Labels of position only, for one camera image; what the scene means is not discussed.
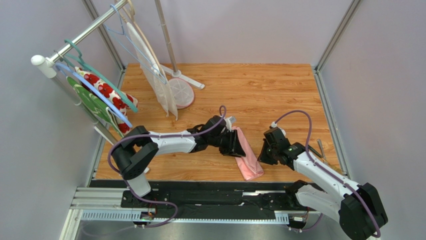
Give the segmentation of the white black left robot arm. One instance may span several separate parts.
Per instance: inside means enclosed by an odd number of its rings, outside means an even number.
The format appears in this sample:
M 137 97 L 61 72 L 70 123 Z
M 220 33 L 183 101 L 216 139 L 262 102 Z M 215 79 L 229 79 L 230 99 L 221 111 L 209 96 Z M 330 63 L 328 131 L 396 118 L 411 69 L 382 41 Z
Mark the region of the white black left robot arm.
M 197 153 L 212 146 L 218 148 L 223 156 L 245 157 L 238 132 L 231 127 L 233 121 L 232 117 L 215 115 L 205 124 L 175 133 L 148 131 L 140 125 L 111 149 L 110 158 L 135 195 L 144 197 L 151 192 L 145 170 L 156 156 Z

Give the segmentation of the pink cloth napkin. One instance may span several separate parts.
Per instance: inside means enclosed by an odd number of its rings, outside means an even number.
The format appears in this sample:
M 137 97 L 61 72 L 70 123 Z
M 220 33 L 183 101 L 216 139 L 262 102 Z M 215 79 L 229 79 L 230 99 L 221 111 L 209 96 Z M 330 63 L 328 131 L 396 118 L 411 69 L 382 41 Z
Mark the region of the pink cloth napkin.
M 259 164 L 255 153 L 240 127 L 233 126 L 236 130 L 239 143 L 245 152 L 245 156 L 235 157 L 236 164 L 245 181 L 251 181 L 264 175 L 264 170 Z

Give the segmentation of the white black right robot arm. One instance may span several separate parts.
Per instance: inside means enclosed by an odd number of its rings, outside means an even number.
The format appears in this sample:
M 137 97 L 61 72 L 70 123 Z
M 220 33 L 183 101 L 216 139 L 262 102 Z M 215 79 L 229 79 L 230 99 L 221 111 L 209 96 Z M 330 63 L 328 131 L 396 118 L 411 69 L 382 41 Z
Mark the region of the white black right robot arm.
M 352 240 L 366 240 L 388 223 L 378 190 L 372 184 L 361 185 L 339 174 L 301 143 L 291 144 L 279 127 L 271 127 L 263 135 L 259 162 L 288 166 L 318 186 L 302 180 L 294 182 L 287 189 L 293 202 L 333 219 Z

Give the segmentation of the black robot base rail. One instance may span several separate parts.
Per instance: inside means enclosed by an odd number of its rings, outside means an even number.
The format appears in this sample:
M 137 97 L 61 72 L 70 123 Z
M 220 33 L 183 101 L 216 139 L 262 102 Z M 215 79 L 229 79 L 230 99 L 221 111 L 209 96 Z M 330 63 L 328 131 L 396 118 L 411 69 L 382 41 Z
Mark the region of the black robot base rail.
M 149 209 L 154 216 L 177 219 L 272 220 L 276 211 L 306 213 L 287 196 L 290 182 L 150 181 L 147 202 L 128 190 L 122 208 Z

